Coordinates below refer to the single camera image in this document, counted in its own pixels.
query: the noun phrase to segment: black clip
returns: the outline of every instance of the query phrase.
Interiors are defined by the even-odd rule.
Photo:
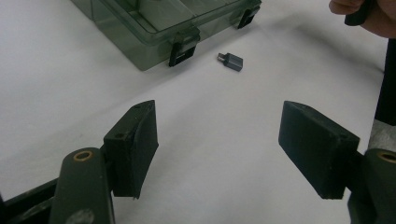
[[[177,33],[169,59],[170,67],[186,61],[194,54],[196,45],[201,40],[199,34],[200,31],[195,27],[188,31]]]
[[[260,10],[260,7],[254,7],[252,9],[247,9],[242,16],[241,21],[239,22],[238,29],[244,28],[249,25],[252,21],[256,13]]]

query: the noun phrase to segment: dark gray plastic part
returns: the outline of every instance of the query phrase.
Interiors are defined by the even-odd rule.
[[[219,53],[218,56],[219,61],[223,62],[224,66],[229,67],[235,71],[241,71],[242,67],[244,66],[244,60],[231,54],[221,54]]]

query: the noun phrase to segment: human hand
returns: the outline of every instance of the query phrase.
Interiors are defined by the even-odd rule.
[[[357,12],[364,0],[331,0],[330,11],[338,15]],[[386,38],[396,38],[396,0],[376,0],[372,6],[364,29]]]

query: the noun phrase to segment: screw hole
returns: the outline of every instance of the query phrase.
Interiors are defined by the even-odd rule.
[[[92,152],[91,151],[80,151],[79,153],[77,153],[73,159],[75,161],[87,161],[92,157]]]
[[[396,155],[390,154],[388,152],[380,152],[378,153],[378,156],[384,161],[396,163]]]

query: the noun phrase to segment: transparent plastic box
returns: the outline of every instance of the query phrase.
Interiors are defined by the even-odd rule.
[[[253,20],[260,0],[72,0],[140,70],[190,58],[210,36]]]

